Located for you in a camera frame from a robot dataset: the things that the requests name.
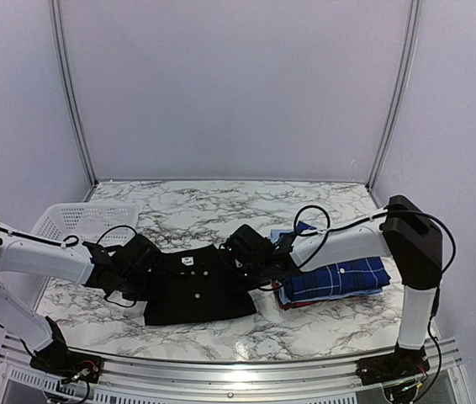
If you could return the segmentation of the black long sleeve shirt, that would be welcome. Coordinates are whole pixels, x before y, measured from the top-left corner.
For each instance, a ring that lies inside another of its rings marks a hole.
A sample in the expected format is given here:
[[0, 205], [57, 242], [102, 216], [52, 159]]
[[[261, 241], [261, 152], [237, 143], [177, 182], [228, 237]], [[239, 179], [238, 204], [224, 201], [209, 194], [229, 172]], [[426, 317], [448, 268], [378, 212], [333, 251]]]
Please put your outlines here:
[[214, 245], [180, 252], [159, 252], [145, 262], [138, 300], [146, 303], [147, 326], [233, 320], [257, 313], [242, 279]]

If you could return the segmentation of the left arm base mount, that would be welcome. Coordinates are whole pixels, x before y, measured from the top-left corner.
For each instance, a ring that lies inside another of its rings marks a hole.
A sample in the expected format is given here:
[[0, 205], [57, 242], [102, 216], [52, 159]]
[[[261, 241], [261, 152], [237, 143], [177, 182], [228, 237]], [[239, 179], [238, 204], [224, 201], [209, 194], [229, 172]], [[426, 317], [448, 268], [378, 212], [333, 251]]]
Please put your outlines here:
[[79, 375], [79, 380], [97, 383], [101, 375], [103, 359], [96, 355], [72, 351], [69, 348], [49, 346], [34, 354], [30, 367], [73, 380]]

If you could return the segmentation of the blue plaid shirt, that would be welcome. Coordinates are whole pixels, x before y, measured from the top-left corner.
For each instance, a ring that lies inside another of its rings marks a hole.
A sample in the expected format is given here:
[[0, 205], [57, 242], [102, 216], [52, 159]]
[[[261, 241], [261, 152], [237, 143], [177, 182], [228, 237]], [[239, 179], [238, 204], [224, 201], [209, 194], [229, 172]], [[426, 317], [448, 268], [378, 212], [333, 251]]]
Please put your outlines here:
[[297, 301], [345, 294], [376, 295], [390, 285], [390, 280], [381, 258], [367, 257], [300, 273], [282, 284], [286, 297]]

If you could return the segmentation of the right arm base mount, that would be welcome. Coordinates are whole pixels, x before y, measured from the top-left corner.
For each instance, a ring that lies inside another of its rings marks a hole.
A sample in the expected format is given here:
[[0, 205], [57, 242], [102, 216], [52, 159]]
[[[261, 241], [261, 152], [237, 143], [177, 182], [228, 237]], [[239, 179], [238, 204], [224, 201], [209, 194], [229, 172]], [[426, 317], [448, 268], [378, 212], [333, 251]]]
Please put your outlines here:
[[355, 373], [363, 385], [374, 385], [423, 375], [430, 368], [427, 357], [423, 354], [387, 353], [359, 359]]

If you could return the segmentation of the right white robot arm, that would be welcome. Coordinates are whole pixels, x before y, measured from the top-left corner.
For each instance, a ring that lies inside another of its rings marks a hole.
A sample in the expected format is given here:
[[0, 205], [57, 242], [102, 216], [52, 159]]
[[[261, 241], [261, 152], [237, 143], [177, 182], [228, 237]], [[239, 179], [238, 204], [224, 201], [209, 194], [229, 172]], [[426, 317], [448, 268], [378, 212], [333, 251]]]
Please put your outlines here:
[[395, 195], [382, 209], [342, 226], [307, 228], [294, 222], [275, 242], [242, 225], [219, 251], [227, 267], [258, 285], [362, 258], [391, 261], [403, 285], [403, 303], [385, 369], [402, 377], [426, 355], [428, 328], [437, 313], [443, 276], [457, 256], [457, 242], [441, 219]]

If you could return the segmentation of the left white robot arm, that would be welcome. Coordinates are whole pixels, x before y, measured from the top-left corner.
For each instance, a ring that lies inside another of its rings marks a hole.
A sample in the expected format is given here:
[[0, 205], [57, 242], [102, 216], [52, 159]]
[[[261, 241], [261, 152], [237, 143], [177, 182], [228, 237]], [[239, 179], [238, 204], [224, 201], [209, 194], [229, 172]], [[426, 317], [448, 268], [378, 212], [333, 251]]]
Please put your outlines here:
[[[53, 205], [32, 232], [0, 222], [0, 274], [61, 279], [110, 295], [141, 299], [160, 250], [137, 233], [133, 206]], [[0, 326], [17, 335], [58, 375], [75, 367], [61, 330], [10, 293], [0, 278]]]

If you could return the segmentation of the red plaid shirt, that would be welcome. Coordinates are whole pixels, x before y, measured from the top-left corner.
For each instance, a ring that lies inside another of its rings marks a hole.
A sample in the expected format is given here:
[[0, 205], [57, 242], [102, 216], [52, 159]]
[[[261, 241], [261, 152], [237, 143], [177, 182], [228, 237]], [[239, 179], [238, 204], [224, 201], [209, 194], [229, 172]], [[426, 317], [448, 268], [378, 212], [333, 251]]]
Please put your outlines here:
[[336, 295], [334, 298], [320, 297], [320, 298], [314, 298], [309, 300], [291, 301], [289, 298], [286, 297], [282, 283], [273, 281], [272, 286], [274, 287], [273, 294], [275, 294], [275, 299], [276, 299], [276, 302], [278, 303], [278, 307], [283, 311], [287, 311], [290, 309], [297, 309], [297, 308], [306, 307], [306, 306], [312, 306], [313, 304], [319, 303], [319, 302], [364, 296], [364, 294], [357, 294], [357, 295], [345, 294], [345, 295]]

